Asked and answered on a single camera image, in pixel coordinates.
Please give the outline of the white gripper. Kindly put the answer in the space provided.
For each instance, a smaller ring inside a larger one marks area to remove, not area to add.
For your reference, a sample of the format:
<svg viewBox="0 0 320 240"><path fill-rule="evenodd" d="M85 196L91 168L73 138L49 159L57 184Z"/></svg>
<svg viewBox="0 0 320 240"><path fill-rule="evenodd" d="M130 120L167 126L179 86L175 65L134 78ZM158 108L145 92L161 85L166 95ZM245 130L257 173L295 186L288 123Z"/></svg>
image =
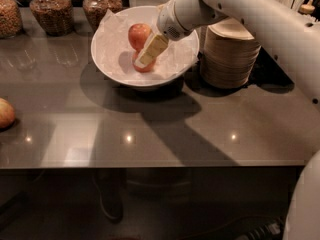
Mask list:
<svg viewBox="0 0 320 240"><path fill-rule="evenodd" d="M226 15L209 7L203 0L170 0L159 12L157 28L160 33L151 34L134 64L144 67L163 53L169 39L179 41L189 36L195 29L215 24Z"/></svg>

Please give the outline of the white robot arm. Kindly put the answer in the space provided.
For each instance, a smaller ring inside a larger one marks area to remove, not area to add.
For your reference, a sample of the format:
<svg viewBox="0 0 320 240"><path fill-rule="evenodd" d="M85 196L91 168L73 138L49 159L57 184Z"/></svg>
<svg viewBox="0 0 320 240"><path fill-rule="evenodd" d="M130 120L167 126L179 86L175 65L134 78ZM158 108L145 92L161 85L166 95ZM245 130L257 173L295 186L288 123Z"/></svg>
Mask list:
<svg viewBox="0 0 320 240"><path fill-rule="evenodd" d="M134 64L149 65L169 41L181 40L225 16L240 22L309 100L320 103L320 26L275 0L170 0L160 8L157 31ZM283 240L320 240L319 221L320 152L300 174Z"/></svg>

